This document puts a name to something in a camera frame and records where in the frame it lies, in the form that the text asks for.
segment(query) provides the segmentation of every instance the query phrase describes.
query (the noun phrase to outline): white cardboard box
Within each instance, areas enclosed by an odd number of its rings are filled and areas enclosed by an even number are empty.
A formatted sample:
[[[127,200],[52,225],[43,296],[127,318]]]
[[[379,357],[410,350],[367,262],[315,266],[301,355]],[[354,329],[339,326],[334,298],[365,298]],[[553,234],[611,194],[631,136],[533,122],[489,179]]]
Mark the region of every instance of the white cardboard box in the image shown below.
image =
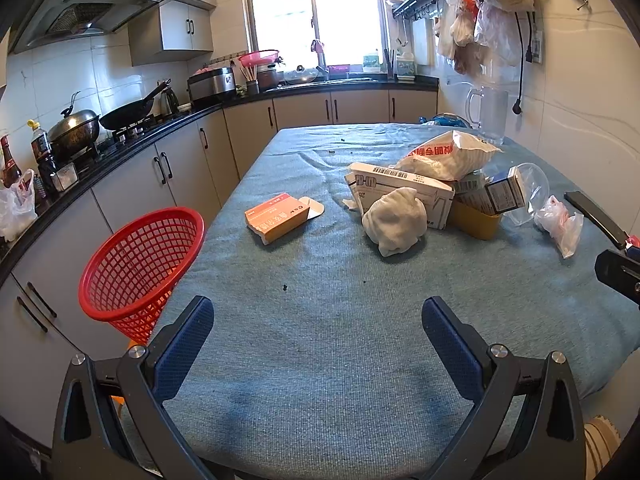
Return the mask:
[[[344,179],[351,189],[353,199],[364,215],[371,205],[383,195],[400,187],[412,187],[418,192],[417,198],[427,210],[429,227],[444,229],[451,208],[454,191],[451,186],[439,180],[406,171],[382,168],[372,164],[354,162]]]

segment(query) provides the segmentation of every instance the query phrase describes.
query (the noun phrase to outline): window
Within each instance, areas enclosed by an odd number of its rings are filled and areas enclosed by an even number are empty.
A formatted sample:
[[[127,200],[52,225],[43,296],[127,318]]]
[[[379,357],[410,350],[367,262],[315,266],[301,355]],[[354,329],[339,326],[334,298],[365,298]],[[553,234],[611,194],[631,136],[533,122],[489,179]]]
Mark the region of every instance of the window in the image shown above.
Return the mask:
[[[327,65],[362,65],[365,54],[386,46],[381,0],[249,0],[257,50],[278,49],[292,70],[322,63],[311,42],[324,43]]]

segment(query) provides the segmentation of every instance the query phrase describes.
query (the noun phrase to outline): wok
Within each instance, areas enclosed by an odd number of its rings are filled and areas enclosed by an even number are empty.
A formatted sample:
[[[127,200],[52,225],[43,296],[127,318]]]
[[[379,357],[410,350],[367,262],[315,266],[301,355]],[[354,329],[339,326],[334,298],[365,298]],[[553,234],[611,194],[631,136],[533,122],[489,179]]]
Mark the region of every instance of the wok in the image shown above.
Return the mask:
[[[107,130],[121,130],[144,119],[154,105],[154,97],[169,86],[170,79],[162,81],[144,99],[116,108],[100,118],[100,124]]]

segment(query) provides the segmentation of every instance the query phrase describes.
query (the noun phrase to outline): red plastic basket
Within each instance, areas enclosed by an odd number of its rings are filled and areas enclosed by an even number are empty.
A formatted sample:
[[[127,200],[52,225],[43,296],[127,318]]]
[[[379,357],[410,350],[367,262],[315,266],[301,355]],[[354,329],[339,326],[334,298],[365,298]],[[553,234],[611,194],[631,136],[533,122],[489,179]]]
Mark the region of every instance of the red plastic basket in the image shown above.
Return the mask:
[[[256,52],[249,52],[248,54],[240,56],[238,61],[246,68],[251,66],[268,65],[275,63],[279,54],[280,51],[278,50],[257,50]]]
[[[202,216],[185,207],[154,211],[125,225],[86,265],[78,287],[82,310],[146,344],[203,241]]]

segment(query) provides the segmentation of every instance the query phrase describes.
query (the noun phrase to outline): clear plastic bowl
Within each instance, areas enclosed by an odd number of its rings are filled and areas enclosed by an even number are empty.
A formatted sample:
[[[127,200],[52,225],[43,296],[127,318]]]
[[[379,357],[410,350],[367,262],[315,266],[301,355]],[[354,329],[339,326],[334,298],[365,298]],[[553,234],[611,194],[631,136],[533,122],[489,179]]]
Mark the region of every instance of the clear plastic bowl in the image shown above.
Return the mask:
[[[549,181],[545,172],[532,162],[524,162],[518,165],[522,175],[524,197],[527,205],[520,209],[507,211],[504,215],[515,225],[526,224],[533,218],[538,209],[542,209],[549,198]]]

